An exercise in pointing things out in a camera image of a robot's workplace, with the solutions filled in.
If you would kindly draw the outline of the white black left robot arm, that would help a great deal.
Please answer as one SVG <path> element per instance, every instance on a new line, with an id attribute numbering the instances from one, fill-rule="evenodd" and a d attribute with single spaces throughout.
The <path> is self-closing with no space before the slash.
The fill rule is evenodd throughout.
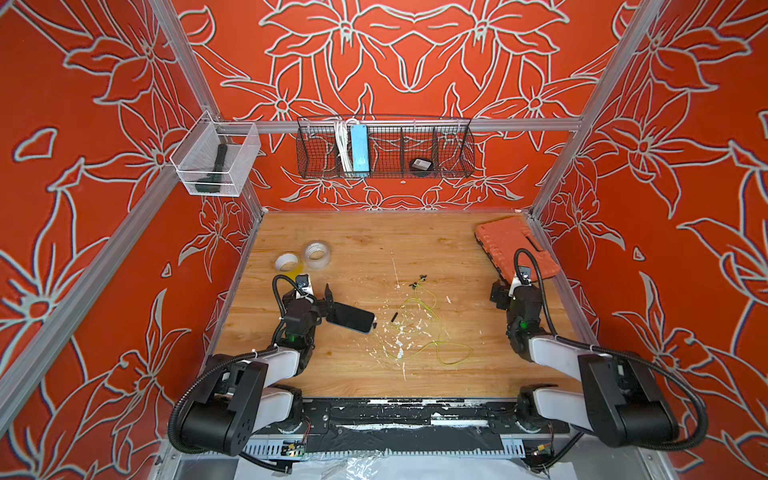
<path id="1" fill-rule="evenodd" d="M 251 436 L 276 426 L 293 431 L 304 422 L 301 390 L 281 382 L 301 374 L 315 349 L 317 327 L 335 307 L 329 286 L 314 295 L 310 277 L 272 280 L 279 323 L 261 351 L 217 354 L 174 405 L 171 445 L 187 454 L 241 455 Z"/>

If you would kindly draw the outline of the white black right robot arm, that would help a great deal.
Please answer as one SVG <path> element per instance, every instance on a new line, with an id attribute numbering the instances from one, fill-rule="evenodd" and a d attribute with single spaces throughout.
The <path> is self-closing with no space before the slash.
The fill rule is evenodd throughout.
<path id="1" fill-rule="evenodd" d="M 578 392 L 552 384 L 521 388 L 515 416 L 534 431 L 548 421 L 566 423 L 609 447 L 636 446 L 682 451 L 706 438 L 705 402 L 683 380 L 633 353 L 576 341 L 557 332 L 543 274 L 535 256 L 519 248 L 512 257 L 511 282 L 497 281 L 491 300 L 506 313 L 506 336 L 523 360 L 557 370 L 579 382 Z M 663 378 L 689 400 L 695 416 L 692 432 L 679 421 L 657 380 Z"/>

